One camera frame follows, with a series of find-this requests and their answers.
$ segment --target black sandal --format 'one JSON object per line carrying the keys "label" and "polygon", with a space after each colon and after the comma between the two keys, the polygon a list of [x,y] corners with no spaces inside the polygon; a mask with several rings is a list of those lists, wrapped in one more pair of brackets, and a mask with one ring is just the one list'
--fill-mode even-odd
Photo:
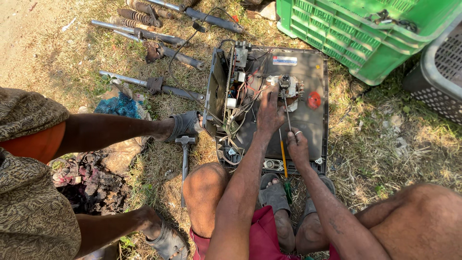
{"label": "black sandal", "polygon": [[193,110],[188,111],[184,114],[170,116],[169,118],[174,118],[175,120],[175,127],[173,128],[173,132],[170,135],[170,137],[167,138],[167,140],[165,140],[164,142],[174,141],[175,138],[177,138],[178,136],[183,136],[186,134],[193,135],[202,132],[203,129],[199,124],[199,118],[197,117],[197,114],[202,115],[201,112]]}
{"label": "black sandal", "polygon": [[173,237],[173,228],[162,219],[162,227],[160,229],[160,235],[153,241],[145,238],[146,243],[152,248],[157,250],[157,253],[164,260],[186,260],[188,258],[188,247],[186,246],[185,240],[177,232],[176,237]]}
{"label": "black sandal", "polygon": [[[330,192],[335,195],[335,186],[334,186],[334,183],[329,179],[327,178],[326,176],[324,175],[318,175],[319,178],[322,180],[322,182],[324,182],[324,184],[327,186],[327,188],[329,188]],[[297,224],[297,228],[295,229],[295,234],[297,234],[298,232],[298,229],[300,228],[300,226],[302,225],[302,222],[303,220],[305,219],[305,217],[310,214],[310,213],[313,213],[313,212],[317,212],[316,211],[316,208],[315,208],[315,204],[313,203],[313,200],[312,199],[309,199],[311,197],[310,193],[308,191],[306,191],[306,198],[305,198],[305,212],[303,213],[303,215],[301,216],[300,220],[298,221],[298,224]]]}
{"label": "black sandal", "polygon": [[[273,179],[278,179],[279,182],[266,188],[268,182],[272,182]],[[276,211],[284,209],[287,213],[291,214],[289,203],[287,202],[286,192],[282,185],[281,179],[275,173],[266,173],[260,178],[260,191],[258,192],[258,200],[263,206],[271,205],[273,207],[273,214]]]}

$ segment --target hammer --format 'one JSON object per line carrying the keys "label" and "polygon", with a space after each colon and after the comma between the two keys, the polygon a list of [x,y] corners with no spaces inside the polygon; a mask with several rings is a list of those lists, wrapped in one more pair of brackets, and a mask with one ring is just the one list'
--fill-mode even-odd
{"label": "hammer", "polygon": [[181,178],[181,207],[186,207],[183,198],[183,182],[189,172],[188,150],[191,144],[197,144],[197,136],[181,136],[175,139],[175,142],[183,147],[183,174]]}

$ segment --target patterned cloth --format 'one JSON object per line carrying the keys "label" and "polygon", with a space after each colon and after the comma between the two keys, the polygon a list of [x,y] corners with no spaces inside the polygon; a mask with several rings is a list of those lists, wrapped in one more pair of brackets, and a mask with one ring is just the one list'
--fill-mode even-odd
{"label": "patterned cloth", "polygon": [[[61,104],[34,92],[0,87],[0,141],[37,133],[69,117]],[[68,260],[80,247],[69,201],[51,168],[0,148],[0,259]]]}

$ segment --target label sticker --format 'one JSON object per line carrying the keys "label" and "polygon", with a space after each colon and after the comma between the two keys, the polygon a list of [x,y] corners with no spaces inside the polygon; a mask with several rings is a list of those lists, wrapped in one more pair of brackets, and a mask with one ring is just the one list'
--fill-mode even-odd
{"label": "label sticker", "polygon": [[273,56],[273,65],[296,66],[297,57]]}

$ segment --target shorts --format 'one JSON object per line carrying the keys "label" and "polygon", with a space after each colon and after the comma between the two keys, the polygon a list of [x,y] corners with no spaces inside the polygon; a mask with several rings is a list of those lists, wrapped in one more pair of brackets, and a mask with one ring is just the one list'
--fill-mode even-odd
{"label": "shorts", "polygon": [[34,158],[47,164],[54,159],[65,131],[66,122],[63,121],[35,134],[0,142],[0,147],[13,156]]}
{"label": "shorts", "polygon": [[[204,260],[210,238],[198,236],[192,229],[189,236],[196,245],[193,260]],[[329,260],[340,260],[335,248],[330,245]],[[254,212],[249,233],[249,260],[300,260],[297,256],[283,254],[279,248],[273,208],[265,206]]]}

